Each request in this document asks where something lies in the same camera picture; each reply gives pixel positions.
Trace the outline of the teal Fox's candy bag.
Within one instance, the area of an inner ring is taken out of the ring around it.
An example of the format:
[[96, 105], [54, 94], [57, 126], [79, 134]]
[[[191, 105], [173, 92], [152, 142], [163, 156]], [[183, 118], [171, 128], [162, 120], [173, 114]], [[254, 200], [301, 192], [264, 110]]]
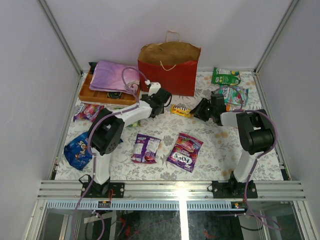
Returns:
[[222, 86], [218, 91], [226, 104], [245, 107], [248, 101], [249, 89], [240, 86]]

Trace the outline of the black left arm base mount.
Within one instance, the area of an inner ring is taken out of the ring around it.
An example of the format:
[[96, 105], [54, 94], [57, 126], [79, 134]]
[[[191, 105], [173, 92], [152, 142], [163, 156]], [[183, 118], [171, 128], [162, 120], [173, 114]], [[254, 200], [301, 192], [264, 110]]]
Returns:
[[95, 182], [89, 174], [85, 174], [78, 179], [82, 185], [81, 194], [85, 198], [108, 198], [122, 199], [125, 193], [123, 182], [110, 182], [110, 178], [103, 184]]

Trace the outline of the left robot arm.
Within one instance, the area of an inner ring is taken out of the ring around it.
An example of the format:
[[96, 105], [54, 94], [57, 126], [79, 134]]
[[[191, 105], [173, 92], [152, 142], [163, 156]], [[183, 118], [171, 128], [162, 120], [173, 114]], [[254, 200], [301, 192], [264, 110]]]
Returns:
[[105, 197], [110, 190], [110, 162], [125, 127], [164, 113], [171, 103], [172, 94], [160, 88], [151, 95], [143, 94], [137, 103], [110, 111], [103, 109], [88, 131], [87, 150], [92, 155], [92, 191], [98, 197]]

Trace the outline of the red paper bag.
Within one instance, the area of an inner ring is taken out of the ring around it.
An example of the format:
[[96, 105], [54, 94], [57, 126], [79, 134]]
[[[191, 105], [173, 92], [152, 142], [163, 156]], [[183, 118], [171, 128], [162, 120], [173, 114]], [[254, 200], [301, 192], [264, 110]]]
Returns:
[[145, 79], [158, 82], [173, 95], [193, 97], [201, 48], [181, 40], [149, 43], [137, 58], [140, 90], [148, 91]]

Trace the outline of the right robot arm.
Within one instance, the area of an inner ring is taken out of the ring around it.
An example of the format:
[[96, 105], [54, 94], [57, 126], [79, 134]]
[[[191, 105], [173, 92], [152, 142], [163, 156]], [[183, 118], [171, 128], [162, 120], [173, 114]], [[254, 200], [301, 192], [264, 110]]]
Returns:
[[224, 96], [219, 93], [212, 93], [210, 99], [203, 98], [190, 113], [204, 122], [212, 119], [218, 126], [237, 128], [242, 153], [233, 171], [235, 180], [227, 189], [231, 196], [240, 197], [246, 191], [244, 183], [250, 181], [258, 159], [276, 146], [278, 132], [274, 122], [264, 109], [228, 111]]

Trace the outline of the yellow green Fox's candy bag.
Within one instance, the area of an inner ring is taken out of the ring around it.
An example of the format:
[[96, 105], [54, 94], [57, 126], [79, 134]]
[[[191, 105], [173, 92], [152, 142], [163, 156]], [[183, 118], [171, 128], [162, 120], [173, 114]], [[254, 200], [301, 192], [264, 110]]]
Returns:
[[135, 122], [127, 125], [127, 127], [133, 127], [133, 128], [140, 127], [140, 126], [141, 126], [141, 121], [140, 120], [135, 121]]

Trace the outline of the orange snack packet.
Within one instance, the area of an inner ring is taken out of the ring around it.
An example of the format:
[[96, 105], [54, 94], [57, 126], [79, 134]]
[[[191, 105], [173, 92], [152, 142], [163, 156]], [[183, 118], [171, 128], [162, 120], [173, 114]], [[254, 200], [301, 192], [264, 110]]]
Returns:
[[229, 112], [231, 110], [231, 106], [229, 104], [226, 105], [226, 111]]

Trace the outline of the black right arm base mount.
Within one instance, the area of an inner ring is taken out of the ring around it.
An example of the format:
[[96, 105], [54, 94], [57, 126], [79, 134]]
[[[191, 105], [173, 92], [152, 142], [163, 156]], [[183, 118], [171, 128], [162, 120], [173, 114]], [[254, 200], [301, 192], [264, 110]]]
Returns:
[[237, 182], [234, 179], [228, 181], [212, 181], [211, 188], [207, 190], [213, 193], [215, 199], [244, 199], [245, 190], [247, 199], [257, 199], [258, 192], [253, 180], [246, 186], [245, 182]]

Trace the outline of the purple Fox's berries bag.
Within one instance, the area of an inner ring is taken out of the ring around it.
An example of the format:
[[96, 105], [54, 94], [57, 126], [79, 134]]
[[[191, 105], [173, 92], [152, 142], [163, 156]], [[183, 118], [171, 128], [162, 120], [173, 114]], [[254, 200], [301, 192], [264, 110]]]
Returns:
[[179, 133], [166, 161], [192, 173], [203, 142], [185, 133]]

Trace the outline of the green candy packet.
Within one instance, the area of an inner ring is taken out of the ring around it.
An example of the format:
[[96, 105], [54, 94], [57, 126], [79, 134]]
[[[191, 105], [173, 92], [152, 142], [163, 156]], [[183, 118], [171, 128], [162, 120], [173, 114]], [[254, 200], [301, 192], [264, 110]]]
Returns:
[[240, 72], [214, 67], [211, 83], [215, 85], [236, 86], [241, 83]]

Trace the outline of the blue Oreo snack bag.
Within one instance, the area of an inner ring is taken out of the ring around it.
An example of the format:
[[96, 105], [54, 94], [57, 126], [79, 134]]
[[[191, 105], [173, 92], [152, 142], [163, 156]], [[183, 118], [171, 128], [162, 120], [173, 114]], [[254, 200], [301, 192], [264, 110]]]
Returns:
[[83, 132], [65, 145], [63, 154], [70, 166], [82, 171], [92, 159], [88, 152], [88, 132]]

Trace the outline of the purple white candy bag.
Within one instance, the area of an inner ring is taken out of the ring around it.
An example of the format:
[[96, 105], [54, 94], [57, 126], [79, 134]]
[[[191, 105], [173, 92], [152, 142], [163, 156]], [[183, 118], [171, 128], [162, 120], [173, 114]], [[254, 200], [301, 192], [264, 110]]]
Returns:
[[134, 163], [155, 164], [160, 142], [159, 138], [138, 133], [130, 159]]

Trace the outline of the pink purple Fox's candy bag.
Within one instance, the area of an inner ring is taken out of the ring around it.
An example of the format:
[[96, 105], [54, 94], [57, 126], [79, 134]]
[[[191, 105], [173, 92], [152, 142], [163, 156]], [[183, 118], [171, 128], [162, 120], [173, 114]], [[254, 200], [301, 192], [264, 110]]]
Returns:
[[103, 105], [81, 103], [73, 116], [73, 122], [76, 120], [88, 120], [94, 122], [103, 108]]

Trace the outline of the yellow M&M's packet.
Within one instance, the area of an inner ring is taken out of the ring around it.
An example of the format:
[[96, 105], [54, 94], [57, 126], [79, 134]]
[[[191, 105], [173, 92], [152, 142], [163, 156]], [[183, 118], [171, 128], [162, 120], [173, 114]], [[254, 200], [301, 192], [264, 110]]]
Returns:
[[189, 108], [184, 106], [179, 106], [176, 104], [173, 104], [171, 106], [170, 113], [178, 116], [186, 117], [186, 118], [190, 118], [192, 116], [191, 110]]

